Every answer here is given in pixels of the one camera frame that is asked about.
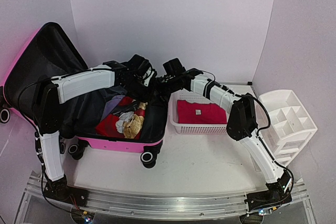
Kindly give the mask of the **lilac garment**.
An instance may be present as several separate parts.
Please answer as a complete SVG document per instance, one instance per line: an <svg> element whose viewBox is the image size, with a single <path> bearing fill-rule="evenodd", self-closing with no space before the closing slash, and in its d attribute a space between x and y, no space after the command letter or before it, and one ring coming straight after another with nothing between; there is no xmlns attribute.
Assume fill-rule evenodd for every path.
<svg viewBox="0 0 336 224"><path fill-rule="evenodd" d="M102 119L105 119L108 115L116 115L120 116L122 113L125 112L124 105L120 105L124 95L116 95L110 101L105 104L104 111L102 114Z"/></svg>

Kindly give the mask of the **red garment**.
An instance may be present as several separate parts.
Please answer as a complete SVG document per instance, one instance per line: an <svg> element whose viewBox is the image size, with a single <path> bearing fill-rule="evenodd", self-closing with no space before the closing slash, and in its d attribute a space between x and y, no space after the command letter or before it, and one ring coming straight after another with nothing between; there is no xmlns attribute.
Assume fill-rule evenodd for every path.
<svg viewBox="0 0 336 224"><path fill-rule="evenodd" d="M215 103L178 100L177 114L181 124L227 124L226 111Z"/></svg>

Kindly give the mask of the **white plastic mesh basket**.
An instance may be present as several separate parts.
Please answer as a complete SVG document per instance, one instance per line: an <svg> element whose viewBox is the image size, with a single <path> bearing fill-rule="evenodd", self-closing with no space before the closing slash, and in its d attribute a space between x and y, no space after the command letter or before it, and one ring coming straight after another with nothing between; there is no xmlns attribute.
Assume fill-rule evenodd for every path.
<svg viewBox="0 0 336 224"><path fill-rule="evenodd" d="M171 95L169 119L178 134L225 134L228 114L202 95L180 90Z"/></svg>

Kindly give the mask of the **pink cartoon suitcase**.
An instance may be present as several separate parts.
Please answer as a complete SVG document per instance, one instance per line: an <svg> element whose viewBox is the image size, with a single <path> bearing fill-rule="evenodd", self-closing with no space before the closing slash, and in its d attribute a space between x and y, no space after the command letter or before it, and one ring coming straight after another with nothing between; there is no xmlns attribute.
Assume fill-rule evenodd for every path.
<svg viewBox="0 0 336 224"><path fill-rule="evenodd" d="M1 84L1 122L6 123L10 111L27 120L38 135L34 123L33 99L36 86L47 78L75 73L89 67L58 23L48 22L38 29L18 53ZM156 90L146 102L145 119L138 140L106 137L96 133L105 104L116 95L127 96L121 87L101 89L78 98L73 116L65 120L59 138L77 137L68 147L75 160L83 157L86 147L101 150L140 153L144 167L152 168L160 153L167 122L168 94Z"/></svg>

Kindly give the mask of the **red teddy bear shirt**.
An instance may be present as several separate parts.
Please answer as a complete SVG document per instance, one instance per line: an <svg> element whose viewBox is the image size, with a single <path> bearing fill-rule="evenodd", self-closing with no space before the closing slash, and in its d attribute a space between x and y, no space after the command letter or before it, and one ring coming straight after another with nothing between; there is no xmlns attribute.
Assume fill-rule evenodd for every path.
<svg viewBox="0 0 336 224"><path fill-rule="evenodd" d="M143 103L125 96L120 105L124 105L125 112L120 116L108 115L95 127L97 134L106 137L138 140L145 119L147 103Z"/></svg>

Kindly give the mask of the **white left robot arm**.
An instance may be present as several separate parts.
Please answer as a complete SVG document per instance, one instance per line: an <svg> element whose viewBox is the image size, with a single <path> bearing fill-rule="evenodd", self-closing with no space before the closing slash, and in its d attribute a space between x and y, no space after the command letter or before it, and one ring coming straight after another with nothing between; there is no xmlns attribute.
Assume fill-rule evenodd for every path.
<svg viewBox="0 0 336 224"><path fill-rule="evenodd" d="M34 123L40 139L41 155L47 177L53 181L50 193L59 201L70 197L70 189L58 181L65 177L59 153L60 131L74 114L78 98L101 89L121 87L127 95L148 102L157 71L149 61L134 55L129 61L109 61L75 73L42 80L33 99Z"/></svg>

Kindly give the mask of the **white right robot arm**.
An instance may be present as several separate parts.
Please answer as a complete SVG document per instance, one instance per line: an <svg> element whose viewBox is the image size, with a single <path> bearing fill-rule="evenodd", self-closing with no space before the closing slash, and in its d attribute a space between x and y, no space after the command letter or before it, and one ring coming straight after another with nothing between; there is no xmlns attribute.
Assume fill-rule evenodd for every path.
<svg viewBox="0 0 336 224"><path fill-rule="evenodd" d="M266 180L267 190L247 195L249 210L279 207L291 202L294 176L290 169L277 162L261 135L261 131L271 125L270 120L264 127L257 124L255 105L261 105L261 102L250 93L235 93L215 79L210 79L203 70L186 70L177 58L164 63L163 67L166 74L159 78L161 91L171 94L185 89L197 93L229 114L226 126L228 136L249 151Z"/></svg>

